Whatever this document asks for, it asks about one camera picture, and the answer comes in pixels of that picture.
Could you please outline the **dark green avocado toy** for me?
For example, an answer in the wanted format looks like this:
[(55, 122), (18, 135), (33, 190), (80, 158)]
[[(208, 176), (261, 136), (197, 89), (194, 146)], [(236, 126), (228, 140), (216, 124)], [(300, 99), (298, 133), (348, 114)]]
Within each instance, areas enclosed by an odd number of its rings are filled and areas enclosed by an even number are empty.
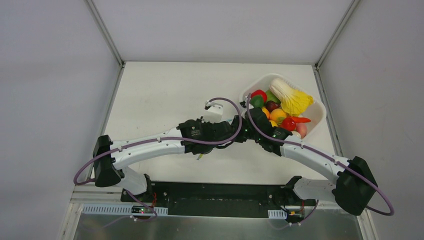
[(261, 95), (255, 95), (250, 99), (249, 104), (254, 108), (262, 108), (264, 106), (264, 98)]

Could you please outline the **red apple toy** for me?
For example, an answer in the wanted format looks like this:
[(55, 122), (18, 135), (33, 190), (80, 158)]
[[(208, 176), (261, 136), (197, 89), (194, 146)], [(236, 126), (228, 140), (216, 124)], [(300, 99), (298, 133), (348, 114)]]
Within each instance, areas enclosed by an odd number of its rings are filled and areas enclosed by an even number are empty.
[(255, 90), (251, 94), (251, 99), (258, 98), (258, 97), (261, 97), (263, 103), (266, 103), (266, 101), (268, 99), (266, 92), (261, 90), (261, 89)]

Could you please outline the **clear zip top bag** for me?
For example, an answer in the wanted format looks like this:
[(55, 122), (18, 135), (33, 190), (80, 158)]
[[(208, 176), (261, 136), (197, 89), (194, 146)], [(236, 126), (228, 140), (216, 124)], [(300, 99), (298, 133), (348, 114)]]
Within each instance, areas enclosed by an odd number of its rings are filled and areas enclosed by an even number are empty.
[(220, 142), (214, 144), (199, 144), (195, 146), (198, 161), (206, 154), (210, 153), (214, 148), (226, 148), (233, 141), (235, 127), (228, 121), (221, 122), (201, 122), (200, 123), (201, 135), (198, 140), (204, 142)]

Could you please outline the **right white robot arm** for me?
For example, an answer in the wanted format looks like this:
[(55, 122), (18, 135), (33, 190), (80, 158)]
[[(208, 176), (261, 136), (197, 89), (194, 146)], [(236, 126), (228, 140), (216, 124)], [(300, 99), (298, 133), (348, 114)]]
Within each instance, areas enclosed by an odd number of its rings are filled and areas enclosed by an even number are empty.
[(293, 177), (284, 190), (284, 200), (296, 205), (314, 199), (334, 202), (351, 215), (359, 216), (369, 206), (378, 184), (367, 162), (361, 157), (348, 159), (316, 149), (290, 131), (274, 127), (258, 107), (250, 108), (243, 117), (241, 130), (265, 151), (292, 159), (318, 172), (325, 180)]

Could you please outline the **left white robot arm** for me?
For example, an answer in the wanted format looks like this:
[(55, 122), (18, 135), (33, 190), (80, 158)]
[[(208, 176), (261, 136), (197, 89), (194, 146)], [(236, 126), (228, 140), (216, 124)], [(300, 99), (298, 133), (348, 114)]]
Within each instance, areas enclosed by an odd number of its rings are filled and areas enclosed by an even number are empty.
[(208, 154), (235, 142), (243, 132), (243, 118), (232, 122), (203, 122), (189, 119), (157, 135), (112, 141), (108, 135), (98, 138), (94, 150), (94, 184), (98, 188), (119, 186), (140, 202), (152, 198), (148, 178), (130, 169), (130, 165), (166, 155)]

